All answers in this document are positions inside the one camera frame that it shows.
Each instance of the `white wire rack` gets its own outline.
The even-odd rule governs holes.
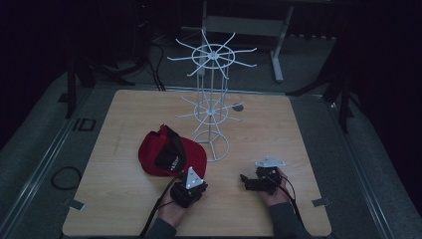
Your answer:
[[[227,119],[240,120],[229,117],[228,109],[239,107],[243,103],[234,104],[229,107],[225,105],[226,94],[228,91],[229,67],[233,64],[249,68],[257,66],[245,64],[236,60],[236,54],[250,53],[256,51],[257,49],[233,51],[227,46],[227,44],[235,37],[235,35],[236,34],[234,33],[223,45],[221,45],[210,44],[204,32],[202,32],[205,44],[197,48],[184,44],[176,39],[177,43],[180,45],[192,49],[192,54],[190,57],[168,58],[171,61],[190,60],[196,65],[196,70],[187,75],[188,77],[192,77],[196,74],[198,93],[196,102],[182,97],[184,101],[194,106],[193,113],[177,117],[196,117],[199,121],[199,126],[193,131],[193,133],[196,133],[194,140],[199,143],[208,143],[210,145],[212,158],[208,158],[208,161],[219,161],[229,152],[229,140],[220,130],[219,124]],[[220,89],[215,89],[215,81],[218,77],[216,75],[221,75]],[[206,81],[209,81],[209,89],[205,89],[204,87]],[[225,149],[223,150],[216,149],[216,142],[219,139],[223,140],[223,143],[219,143],[218,145],[225,145]]]

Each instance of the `wire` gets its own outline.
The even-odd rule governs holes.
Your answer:
[[[78,179],[79,179],[79,180],[78,180],[78,184],[77,184],[77,185],[75,185],[75,186],[69,186],[69,187],[63,187],[63,186],[59,186],[59,185],[56,183],[56,177],[57,177],[57,175],[58,175],[59,173],[61,173],[62,171],[67,170],[67,169],[71,169],[71,170],[75,171],[75,172],[78,174]],[[60,189],[60,190],[72,190],[72,189],[76,189],[76,188],[78,188],[78,186],[79,186],[79,184],[80,184],[81,180],[82,180],[82,174],[81,174],[81,172],[80,172],[77,168],[75,168],[75,167],[73,167],[73,166],[65,166],[65,167],[62,167],[61,169],[59,169],[58,171],[56,171],[56,172],[53,174],[52,178],[50,179],[50,182],[51,182],[51,183],[52,183],[52,185],[53,185],[55,188],[57,188],[57,189]]]
[[[167,202],[167,203],[165,203],[165,204],[162,204],[162,205],[161,205],[161,206],[159,206],[157,209],[160,209],[161,207],[166,206],[166,205],[168,205],[168,204],[170,204],[170,203],[173,203],[173,202],[175,202],[175,201],[171,201],[171,202]]]
[[[182,38],[181,40],[184,41],[184,40],[187,40],[189,38],[193,38],[195,36],[201,36],[201,34],[202,34],[202,29],[200,31],[195,32],[195,33],[189,34],[188,36]]]
[[[160,52],[161,52],[161,55],[160,55],[160,57],[159,57],[159,60],[158,60],[158,63],[157,63],[156,69],[154,69],[154,67],[152,66],[152,63],[151,63],[151,61],[150,61],[150,59],[149,59],[149,58],[148,58],[148,60],[147,60],[147,63],[148,63],[148,66],[149,66],[149,68],[150,68],[150,70],[151,70],[151,72],[152,72],[152,77],[153,77],[153,79],[154,79],[154,81],[155,81],[155,84],[156,84],[156,86],[157,86],[158,90],[159,90],[159,91],[161,91],[161,92],[165,92],[165,86],[164,86],[164,84],[161,82],[161,80],[160,80],[160,78],[159,78],[159,74],[158,74],[158,72],[159,72],[159,66],[161,65],[161,61],[162,61],[162,58],[163,58],[163,56],[164,56],[164,51],[162,50],[162,48],[161,48],[160,46],[158,46],[158,45],[157,45],[157,44],[155,44],[155,43],[151,43],[151,46],[152,46],[152,47],[156,47],[156,48],[158,48],[158,49],[160,50]]]
[[[160,204],[161,204],[162,199],[164,198],[165,193],[168,191],[168,189],[170,188],[170,186],[171,186],[171,185],[173,185],[173,182],[174,182],[177,178],[178,178],[178,177],[173,177],[173,178],[171,179],[171,181],[167,184],[167,186],[165,187],[164,191],[162,192],[161,196],[160,196],[160,197],[157,199],[157,201],[155,202],[154,207],[152,208],[151,212],[149,213],[148,220],[146,221],[145,226],[144,226],[144,227],[143,227],[143,229],[142,229],[142,232],[140,232],[140,234],[139,234],[139,237],[140,237],[140,238],[144,238],[144,237],[146,236],[146,231],[148,230],[149,225],[150,225],[150,224],[151,224],[151,222],[152,222],[152,218],[154,217],[155,212],[158,210],[158,208],[160,208],[160,207],[162,207],[162,206],[164,206],[164,205],[168,205],[169,203],[171,203],[171,202],[169,202],[169,203],[166,203],[166,204],[164,204],[164,205],[162,205],[162,206],[160,205]]]
[[[163,38],[165,38],[165,37],[167,37],[167,35],[161,35],[161,36],[158,36],[158,37],[156,37],[155,39],[153,39],[151,42],[153,43],[153,44],[158,44],[158,43],[156,43],[158,40],[160,40],[160,39],[163,39]]]
[[[286,179],[283,176],[280,176],[281,179],[284,179],[286,182],[289,183],[289,185],[291,186],[293,193],[294,193],[294,197],[291,196],[291,194],[288,192],[288,190],[286,190],[285,188],[283,188],[280,184],[278,184],[276,181],[274,181],[270,175],[267,172],[264,172],[267,176],[267,178],[272,181],[276,186],[278,186],[284,193],[286,193],[286,195],[290,198],[292,206],[295,210],[296,216],[298,217],[298,220],[302,223],[302,225],[305,227],[304,225],[304,221],[302,220],[302,216],[301,213],[299,212],[299,208],[298,208],[298,204],[296,203],[296,193],[295,193],[295,189],[293,188],[293,185],[289,182],[288,179]]]
[[[133,78],[133,77],[135,77],[135,76],[137,76],[137,75],[139,75],[139,74],[141,74],[144,70],[145,70],[145,68],[146,68],[146,64],[147,64],[147,61],[145,60],[145,63],[136,71],[136,72],[134,72],[134,73],[132,73],[132,74],[130,74],[130,75],[126,75],[126,76],[124,76],[124,79],[125,80],[128,80],[128,79],[130,79],[130,78]]]
[[[119,76],[125,76],[138,70],[136,74],[139,74],[140,72],[142,72],[143,68],[145,68],[146,62],[147,62],[146,59],[138,59],[134,61],[134,66],[123,69],[123,70],[114,71],[114,72],[118,74]]]

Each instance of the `metal bracket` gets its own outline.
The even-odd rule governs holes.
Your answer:
[[[263,160],[255,162],[256,166],[260,167],[274,167],[274,166],[285,166],[286,163],[279,159],[266,156]]]
[[[204,179],[200,178],[192,167],[189,167],[186,177],[186,189],[202,185],[202,183],[204,183]]]

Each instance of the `table top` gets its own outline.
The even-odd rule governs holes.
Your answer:
[[[137,159],[144,137],[165,123],[181,136],[193,139],[200,122],[193,113],[191,92],[117,91],[75,199],[82,211],[70,209],[63,226],[68,236],[139,235],[169,177],[146,174]],[[268,210],[256,192],[247,191],[240,174],[256,178],[255,162],[267,155],[286,162],[289,177],[307,230],[314,236],[331,232],[319,189],[290,100],[283,96],[227,94],[229,109],[220,123],[230,149],[220,161],[208,162],[202,198],[189,209],[177,228],[178,236],[272,236]],[[212,155],[208,144],[202,144]],[[216,143],[217,152],[225,143]]]

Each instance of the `gray floor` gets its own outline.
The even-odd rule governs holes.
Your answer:
[[[199,44],[197,38],[185,41]],[[190,50],[165,39],[155,43],[164,50],[159,74],[167,89],[195,87],[196,79],[186,77],[194,71],[190,62],[166,60],[167,56],[189,56]],[[286,79],[282,84],[274,81],[268,46],[242,54],[239,60],[258,66],[251,69],[233,66],[229,89],[278,95],[299,89],[316,79],[333,44],[333,40],[288,38],[280,56]],[[150,59],[153,63],[158,62],[159,53],[157,48],[152,48]],[[1,238],[61,236],[69,210],[62,202],[73,198],[76,190],[57,190],[50,182],[52,175],[64,166],[84,171],[116,90],[155,91],[147,70],[126,77],[136,82],[136,86],[122,87],[99,76],[95,89],[79,89],[79,107],[71,119],[64,118],[66,105],[57,102],[60,94],[66,91],[66,77],[57,79],[48,88],[1,151]],[[326,208],[333,233],[328,238],[334,238],[334,235],[337,238],[422,238],[421,218],[370,122],[351,105],[354,118],[347,120],[349,134],[342,133],[336,109],[319,98],[325,87],[292,98],[292,105],[321,195],[332,202]],[[94,131],[73,130],[77,119],[96,120]],[[38,165],[44,165],[45,172],[33,174]],[[31,175],[37,185],[26,184]],[[70,172],[61,175],[57,178],[61,183],[72,185],[78,181]],[[22,195],[28,196],[26,201],[22,202]]]

